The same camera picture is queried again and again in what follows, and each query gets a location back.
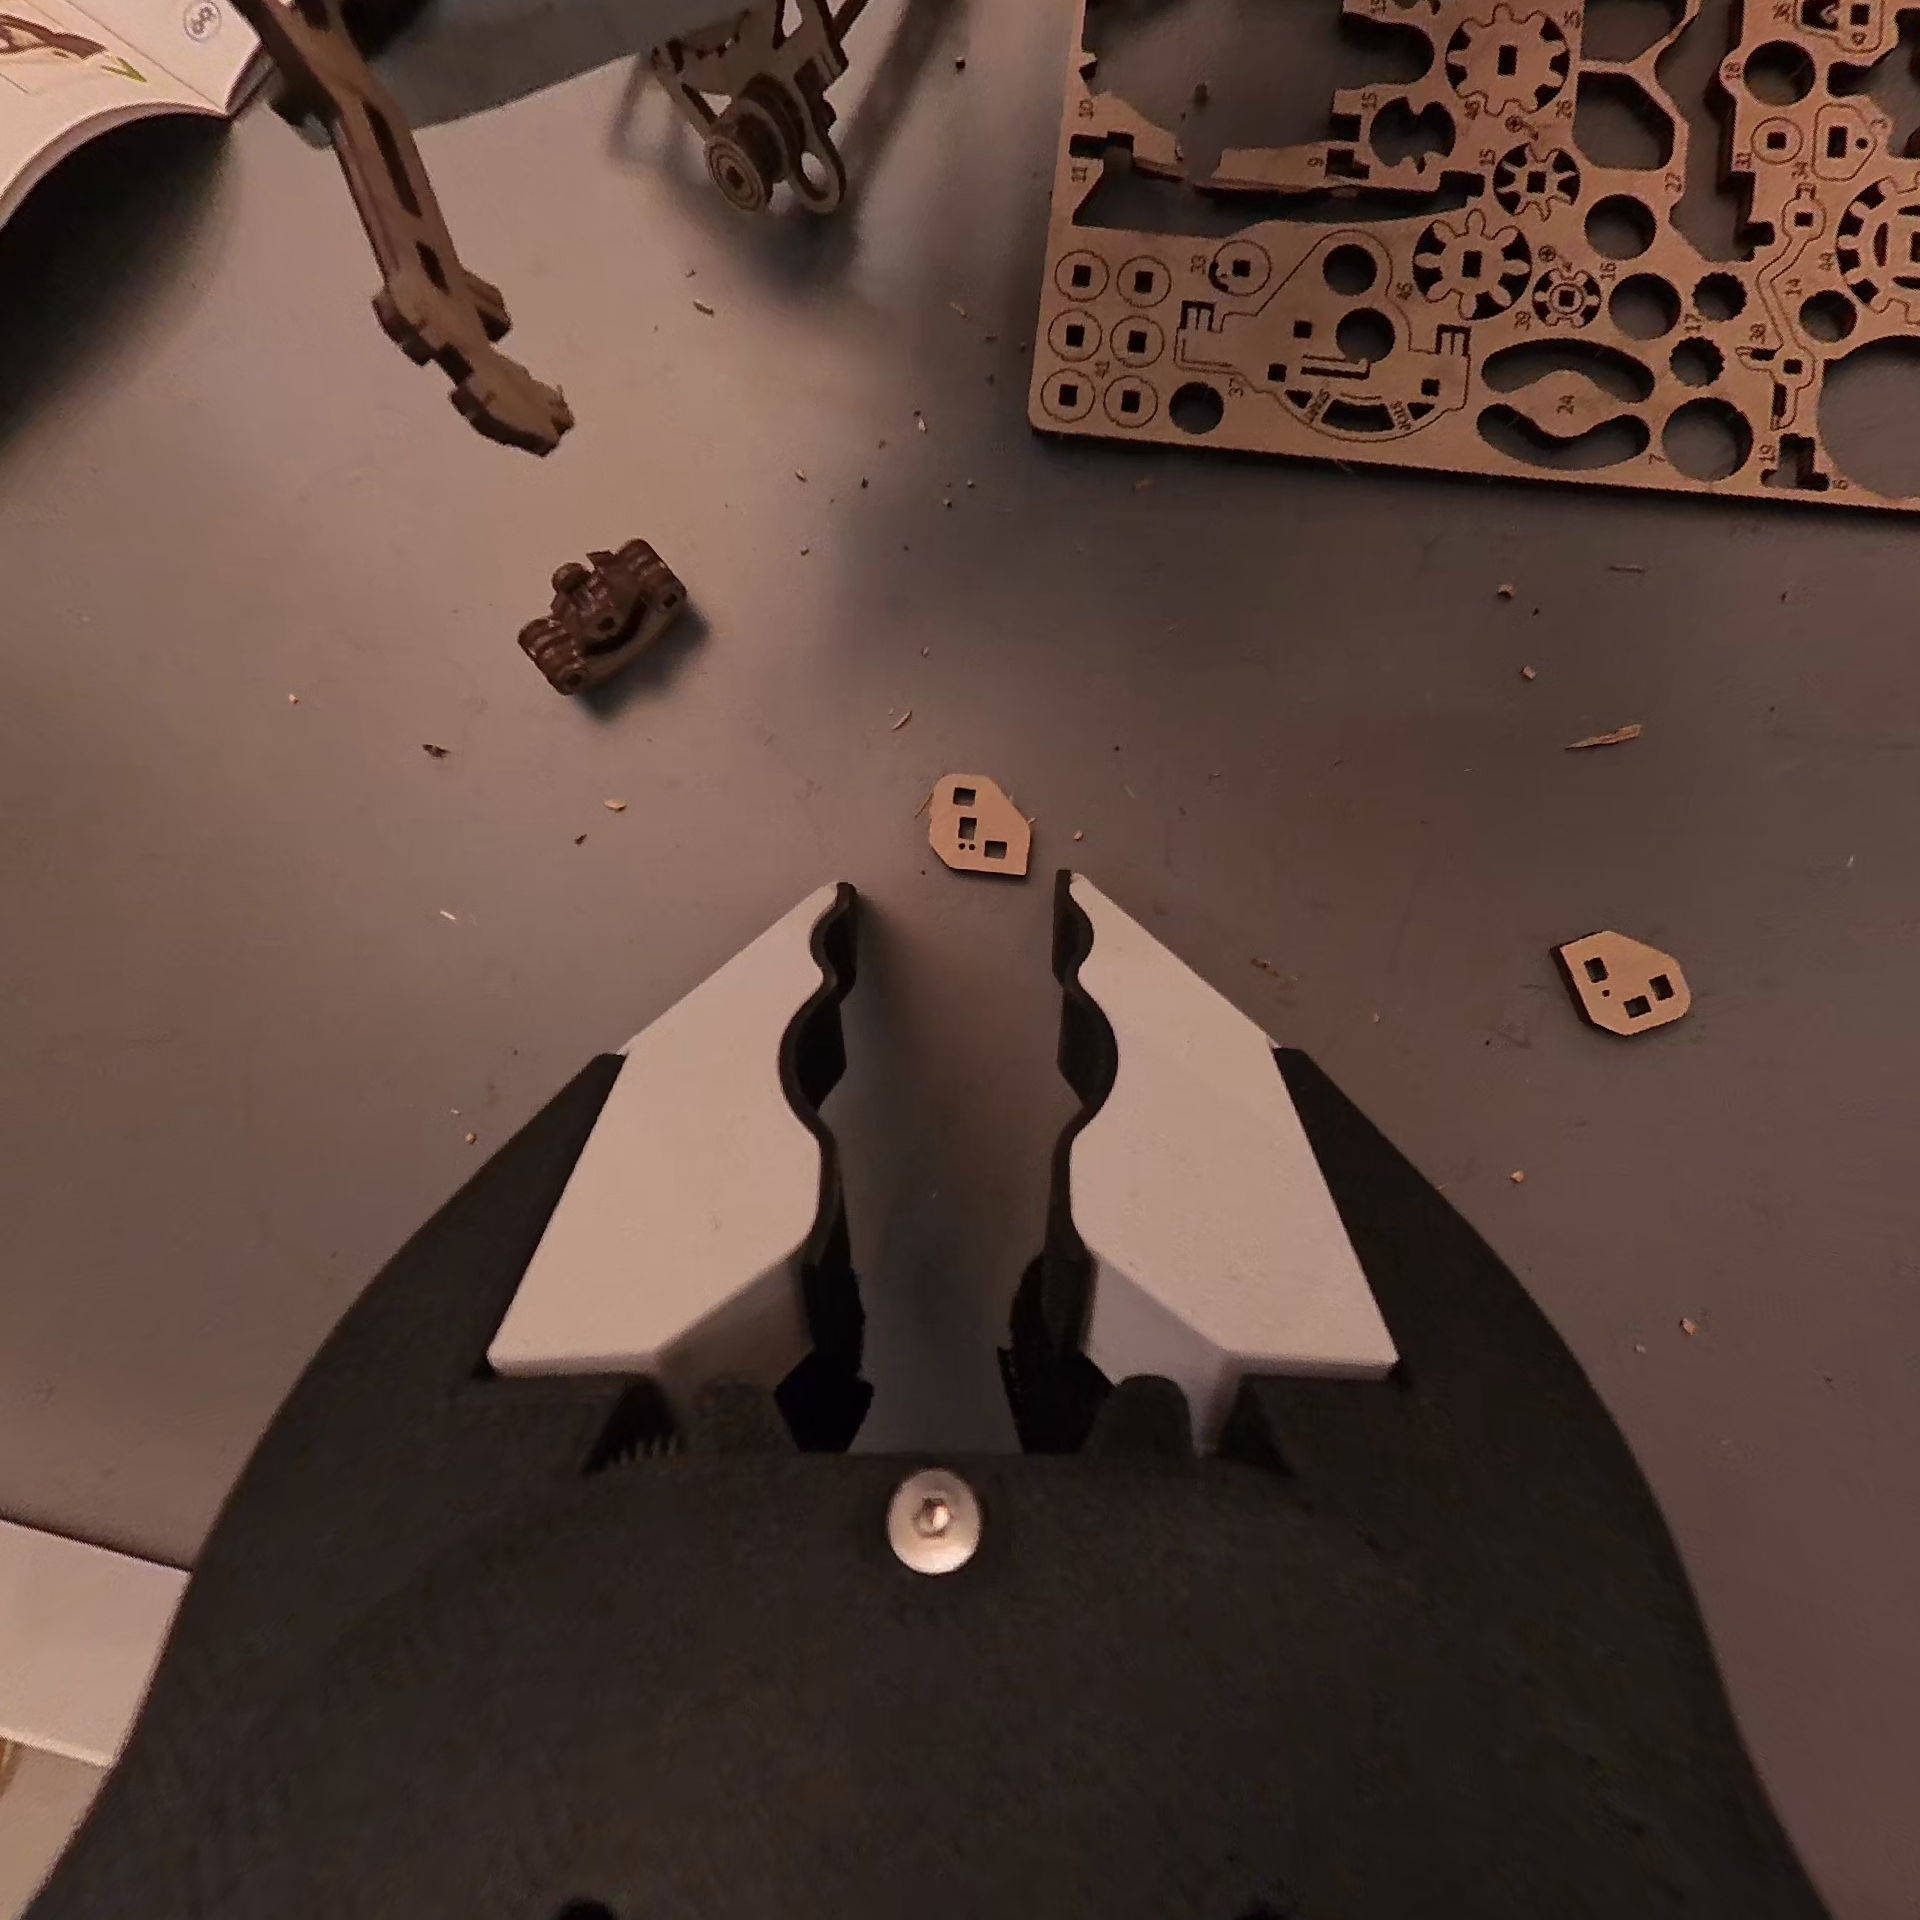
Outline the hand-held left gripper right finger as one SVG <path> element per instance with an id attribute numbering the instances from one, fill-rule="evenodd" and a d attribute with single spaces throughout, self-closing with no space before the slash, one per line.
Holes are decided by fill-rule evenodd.
<path id="1" fill-rule="evenodd" d="M 1247 1376 L 1378 1380 L 1396 1345 L 1280 1071 L 1278 1045 L 1063 870 L 1061 1071 L 1042 1241 L 1042 1446 L 1108 1390 L 1173 1380 L 1212 1452 Z"/>

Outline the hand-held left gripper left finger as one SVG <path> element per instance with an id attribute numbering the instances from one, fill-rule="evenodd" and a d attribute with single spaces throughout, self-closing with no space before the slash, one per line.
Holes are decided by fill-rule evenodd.
<path id="1" fill-rule="evenodd" d="M 823 1104 L 856 891 L 824 885 L 623 1049 L 487 1349 L 500 1376 L 744 1380 L 798 1437 L 862 1425 L 862 1302 Z"/>

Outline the small pentagon wooden piece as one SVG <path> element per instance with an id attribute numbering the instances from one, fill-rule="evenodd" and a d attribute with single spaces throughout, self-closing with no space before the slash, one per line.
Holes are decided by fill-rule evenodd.
<path id="1" fill-rule="evenodd" d="M 1688 1013 L 1682 969 L 1646 942 L 1606 928 L 1558 944 L 1551 956 L 1579 1013 L 1600 1031 L 1637 1037 Z"/>
<path id="2" fill-rule="evenodd" d="M 928 848 L 954 872 L 1024 878 L 1034 827 L 987 774 L 939 774 L 928 790 Z"/>

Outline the wooden strip part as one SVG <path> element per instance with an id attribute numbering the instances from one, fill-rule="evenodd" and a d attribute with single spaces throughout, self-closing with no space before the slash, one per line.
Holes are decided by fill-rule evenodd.
<path id="1" fill-rule="evenodd" d="M 347 181 L 381 271 L 373 307 L 419 366 L 439 366 L 455 408 L 484 439 L 551 452 L 572 430 L 557 389 L 498 349 L 512 317 L 491 280 L 452 246 L 416 136 L 354 46 L 336 3 L 242 3 L 279 73 L 279 109 L 316 118 Z"/>

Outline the wooden laser-cut parts sheet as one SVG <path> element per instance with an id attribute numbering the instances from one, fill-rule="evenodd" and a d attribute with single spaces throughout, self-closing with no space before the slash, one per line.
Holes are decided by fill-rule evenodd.
<path id="1" fill-rule="evenodd" d="M 1076 5 L 1038 430 L 1916 513 L 1916 5 Z"/>

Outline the dark wooden gear model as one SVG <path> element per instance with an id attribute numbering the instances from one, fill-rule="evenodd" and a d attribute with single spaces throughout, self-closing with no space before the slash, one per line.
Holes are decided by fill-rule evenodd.
<path id="1" fill-rule="evenodd" d="M 848 171 L 832 141 L 828 88 L 848 71 L 846 29 L 863 3 L 751 3 L 663 41 L 648 65 L 703 136 L 730 206 L 766 211 L 779 188 L 816 215 L 842 206 Z"/>

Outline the small dark wooden assembly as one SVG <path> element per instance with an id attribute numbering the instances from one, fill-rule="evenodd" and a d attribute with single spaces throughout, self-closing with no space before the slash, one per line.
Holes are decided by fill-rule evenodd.
<path id="1" fill-rule="evenodd" d="M 519 631 L 519 646 L 559 695 L 608 683 L 685 611 L 680 577 L 645 540 L 594 548 L 551 576 L 551 606 Z"/>

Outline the white cardboard box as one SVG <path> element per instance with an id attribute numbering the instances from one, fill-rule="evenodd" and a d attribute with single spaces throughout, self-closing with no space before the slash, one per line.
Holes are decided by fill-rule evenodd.
<path id="1" fill-rule="evenodd" d="M 2 1916 L 72 1839 L 152 1680 L 190 1572 L 2 1523 Z"/>

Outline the instruction booklet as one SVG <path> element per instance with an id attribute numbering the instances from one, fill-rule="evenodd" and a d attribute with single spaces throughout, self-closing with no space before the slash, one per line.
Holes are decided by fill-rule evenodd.
<path id="1" fill-rule="evenodd" d="M 228 118 L 268 65 L 228 3 L 5 3 L 2 221 L 93 136 L 158 113 Z"/>

